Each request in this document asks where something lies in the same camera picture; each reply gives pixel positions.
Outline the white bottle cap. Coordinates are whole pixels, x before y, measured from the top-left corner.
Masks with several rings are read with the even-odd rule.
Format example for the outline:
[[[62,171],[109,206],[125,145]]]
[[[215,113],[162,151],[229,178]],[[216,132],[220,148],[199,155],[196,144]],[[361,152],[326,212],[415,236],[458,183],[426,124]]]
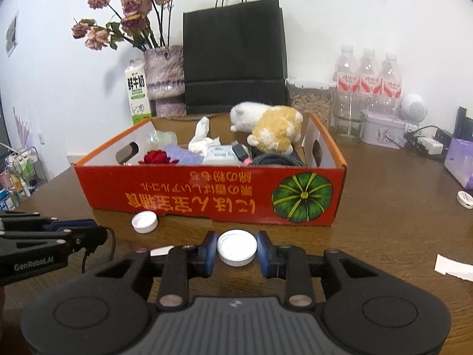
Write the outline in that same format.
[[[153,211],[142,211],[132,218],[132,227],[139,234],[148,234],[158,227],[158,217]]]
[[[244,267],[253,261],[257,253],[257,239],[245,230],[229,230],[218,238],[217,252],[226,265]]]

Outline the red fabric rose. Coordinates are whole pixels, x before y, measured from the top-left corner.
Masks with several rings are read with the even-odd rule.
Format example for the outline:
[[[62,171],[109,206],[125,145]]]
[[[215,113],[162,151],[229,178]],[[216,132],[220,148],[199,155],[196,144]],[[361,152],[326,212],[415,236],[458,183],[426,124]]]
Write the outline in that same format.
[[[172,159],[166,151],[152,150],[148,151],[141,159],[139,164],[178,164],[178,159]]]

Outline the purple cloth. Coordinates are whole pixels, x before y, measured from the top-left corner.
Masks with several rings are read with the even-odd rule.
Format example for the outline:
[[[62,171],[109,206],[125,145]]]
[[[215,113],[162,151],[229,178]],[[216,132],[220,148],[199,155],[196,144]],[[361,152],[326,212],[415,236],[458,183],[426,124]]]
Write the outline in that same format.
[[[203,156],[173,143],[167,145],[164,151],[171,161],[177,161],[177,165],[196,166],[201,165],[204,160]]]

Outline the white wet wipes pack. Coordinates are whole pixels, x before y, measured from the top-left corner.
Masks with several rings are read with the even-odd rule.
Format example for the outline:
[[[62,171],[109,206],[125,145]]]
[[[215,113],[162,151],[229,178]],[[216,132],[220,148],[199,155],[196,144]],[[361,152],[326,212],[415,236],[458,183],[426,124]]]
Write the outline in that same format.
[[[232,145],[209,146],[202,164],[206,166],[238,166],[239,159],[236,157]]]

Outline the crumpled white tissue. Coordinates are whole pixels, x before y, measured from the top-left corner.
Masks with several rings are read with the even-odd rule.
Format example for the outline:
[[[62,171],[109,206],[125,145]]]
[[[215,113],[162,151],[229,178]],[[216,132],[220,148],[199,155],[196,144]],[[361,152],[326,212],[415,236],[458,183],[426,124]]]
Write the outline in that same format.
[[[194,137],[188,143],[188,150],[200,156],[206,156],[208,149],[221,144],[220,138],[212,139],[208,136],[210,120],[203,116],[196,124]]]

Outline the white and yellow plush toy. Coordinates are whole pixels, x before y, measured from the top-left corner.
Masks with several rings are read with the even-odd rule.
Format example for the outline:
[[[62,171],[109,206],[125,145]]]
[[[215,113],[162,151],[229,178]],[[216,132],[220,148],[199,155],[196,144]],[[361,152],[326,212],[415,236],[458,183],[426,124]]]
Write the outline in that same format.
[[[247,143],[265,153],[292,154],[302,137],[304,117],[291,106],[243,102],[230,111],[232,132],[248,134]]]

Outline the white paper slip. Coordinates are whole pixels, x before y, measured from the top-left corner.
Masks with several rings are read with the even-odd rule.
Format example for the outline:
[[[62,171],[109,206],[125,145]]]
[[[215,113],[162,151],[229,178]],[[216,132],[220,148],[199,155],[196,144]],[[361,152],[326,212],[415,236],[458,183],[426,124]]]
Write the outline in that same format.
[[[435,271],[442,275],[451,275],[461,280],[473,281],[473,265],[461,263],[442,255],[437,255]]]

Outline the clear container with pellets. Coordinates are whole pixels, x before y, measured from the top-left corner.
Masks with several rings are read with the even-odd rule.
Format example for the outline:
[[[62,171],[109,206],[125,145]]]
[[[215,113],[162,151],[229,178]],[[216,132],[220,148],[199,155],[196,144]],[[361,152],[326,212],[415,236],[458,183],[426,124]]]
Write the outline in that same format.
[[[301,113],[315,114],[321,123],[330,127],[335,82],[314,82],[302,79],[286,79],[289,103]]]

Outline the purple textured vase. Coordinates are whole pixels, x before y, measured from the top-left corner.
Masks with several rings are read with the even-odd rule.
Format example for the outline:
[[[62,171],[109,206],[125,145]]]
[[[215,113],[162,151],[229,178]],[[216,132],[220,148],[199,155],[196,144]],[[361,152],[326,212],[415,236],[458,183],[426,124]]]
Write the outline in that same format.
[[[148,98],[156,117],[186,114],[184,101],[184,50],[169,46],[144,53]]]

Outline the small white round tin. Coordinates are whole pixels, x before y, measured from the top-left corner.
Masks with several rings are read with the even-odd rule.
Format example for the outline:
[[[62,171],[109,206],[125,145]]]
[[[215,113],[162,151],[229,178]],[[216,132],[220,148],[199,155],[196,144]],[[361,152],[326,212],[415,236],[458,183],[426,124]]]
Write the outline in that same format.
[[[466,191],[458,191],[456,194],[458,203],[466,209],[473,209],[473,196]]]

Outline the purple tissue pack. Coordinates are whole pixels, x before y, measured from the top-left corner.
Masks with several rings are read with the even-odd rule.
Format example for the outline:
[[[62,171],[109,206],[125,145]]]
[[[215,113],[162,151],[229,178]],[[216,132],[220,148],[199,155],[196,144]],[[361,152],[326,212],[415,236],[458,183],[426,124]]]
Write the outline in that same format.
[[[466,190],[473,189],[473,143],[451,140],[444,166]]]

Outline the right water bottle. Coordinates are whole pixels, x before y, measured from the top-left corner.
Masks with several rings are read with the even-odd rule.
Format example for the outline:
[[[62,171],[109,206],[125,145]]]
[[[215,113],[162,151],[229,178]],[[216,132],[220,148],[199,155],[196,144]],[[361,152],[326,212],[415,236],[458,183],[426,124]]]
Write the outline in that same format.
[[[402,72],[396,54],[385,53],[381,75],[383,112],[396,115],[402,95]]]

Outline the black paper shopping bag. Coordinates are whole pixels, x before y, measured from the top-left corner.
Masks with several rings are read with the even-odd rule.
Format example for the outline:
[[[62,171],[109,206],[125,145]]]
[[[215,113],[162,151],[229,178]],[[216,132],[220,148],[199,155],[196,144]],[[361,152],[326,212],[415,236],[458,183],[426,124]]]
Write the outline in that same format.
[[[289,93],[279,0],[241,0],[183,15],[184,100],[188,114],[229,112],[251,101],[285,105]]]

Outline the black upright device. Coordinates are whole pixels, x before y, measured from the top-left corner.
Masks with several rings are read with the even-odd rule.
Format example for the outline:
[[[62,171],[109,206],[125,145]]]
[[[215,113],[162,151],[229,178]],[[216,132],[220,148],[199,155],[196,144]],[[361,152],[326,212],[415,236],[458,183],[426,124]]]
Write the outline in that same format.
[[[458,108],[453,137],[473,141],[473,119],[466,116],[465,107],[460,106]]]

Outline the dried pink roses bouquet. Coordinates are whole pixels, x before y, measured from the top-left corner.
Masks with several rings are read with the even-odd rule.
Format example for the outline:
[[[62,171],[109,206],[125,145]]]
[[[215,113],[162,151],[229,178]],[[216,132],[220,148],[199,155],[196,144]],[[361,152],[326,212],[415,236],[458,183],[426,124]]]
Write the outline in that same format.
[[[88,0],[88,6],[92,10],[109,8],[116,18],[104,25],[92,18],[74,22],[72,37],[82,39],[93,51],[117,50],[121,42],[141,51],[170,46],[174,0]]]

